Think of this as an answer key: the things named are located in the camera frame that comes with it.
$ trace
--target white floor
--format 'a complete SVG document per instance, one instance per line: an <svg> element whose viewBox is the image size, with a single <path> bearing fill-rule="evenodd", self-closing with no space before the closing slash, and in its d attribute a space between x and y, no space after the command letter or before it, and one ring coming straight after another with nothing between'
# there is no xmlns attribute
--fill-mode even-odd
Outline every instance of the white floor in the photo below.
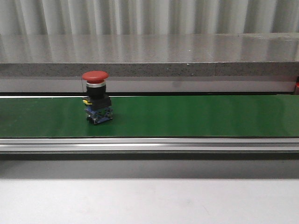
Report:
<svg viewBox="0 0 299 224"><path fill-rule="evenodd" d="M0 223L298 223L299 180L1 179Z"/></svg>

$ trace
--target gray surface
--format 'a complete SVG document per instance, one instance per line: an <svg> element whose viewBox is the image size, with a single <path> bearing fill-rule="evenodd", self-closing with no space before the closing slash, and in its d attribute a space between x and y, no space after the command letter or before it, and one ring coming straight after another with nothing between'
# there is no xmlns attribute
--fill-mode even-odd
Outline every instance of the gray surface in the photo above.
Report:
<svg viewBox="0 0 299 224"><path fill-rule="evenodd" d="M299 179L298 160L1 161L2 179Z"/></svg>
<svg viewBox="0 0 299 224"><path fill-rule="evenodd" d="M0 77L299 76L299 34L3 35Z"/></svg>
<svg viewBox="0 0 299 224"><path fill-rule="evenodd" d="M298 180L2 179L5 224L297 224Z"/></svg>
<svg viewBox="0 0 299 224"><path fill-rule="evenodd" d="M1 161L0 223L298 223L298 161Z"/></svg>
<svg viewBox="0 0 299 224"><path fill-rule="evenodd" d="M86 92L81 77L0 78L0 92ZM107 92L293 92L297 76L110 77Z"/></svg>

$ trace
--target metal edge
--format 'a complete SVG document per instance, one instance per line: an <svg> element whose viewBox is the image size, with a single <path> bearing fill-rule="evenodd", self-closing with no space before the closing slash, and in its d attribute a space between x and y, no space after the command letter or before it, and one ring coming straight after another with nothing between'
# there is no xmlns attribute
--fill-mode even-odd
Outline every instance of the metal edge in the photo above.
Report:
<svg viewBox="0 0 299 224"><path fill-rule="evenodd" d="M21 151L299 151L299 138L0 139L0 153Z"/></svg>

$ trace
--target gray countertop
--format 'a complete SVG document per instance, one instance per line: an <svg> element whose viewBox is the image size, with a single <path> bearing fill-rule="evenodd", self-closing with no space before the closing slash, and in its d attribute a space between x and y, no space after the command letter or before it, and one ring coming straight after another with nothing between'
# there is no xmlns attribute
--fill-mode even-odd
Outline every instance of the gray countertop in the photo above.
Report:
<svg viewBox="0 0 299 224"><path fill-rule="evenodd" d="M298 33L0 36L0 77L299 76L298 62Z"/></svg>
<svg viewBox="0 0 299 224"><path fill-rule="evenodd" d="M298 223L298 161L2 161L0 223Z"/></svg>

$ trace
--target yellow terminal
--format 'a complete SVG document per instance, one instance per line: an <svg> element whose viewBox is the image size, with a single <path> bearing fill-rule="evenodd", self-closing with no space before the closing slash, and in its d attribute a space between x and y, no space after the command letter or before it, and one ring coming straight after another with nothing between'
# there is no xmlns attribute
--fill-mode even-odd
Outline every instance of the yellow terminal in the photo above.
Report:
<svg viewBox="0 0 299 224"><path fill-rule="evenodd" d="M85 103L86 105L92 105L91 101L87 101L86 99L83 99L83 103Z"/></svg>

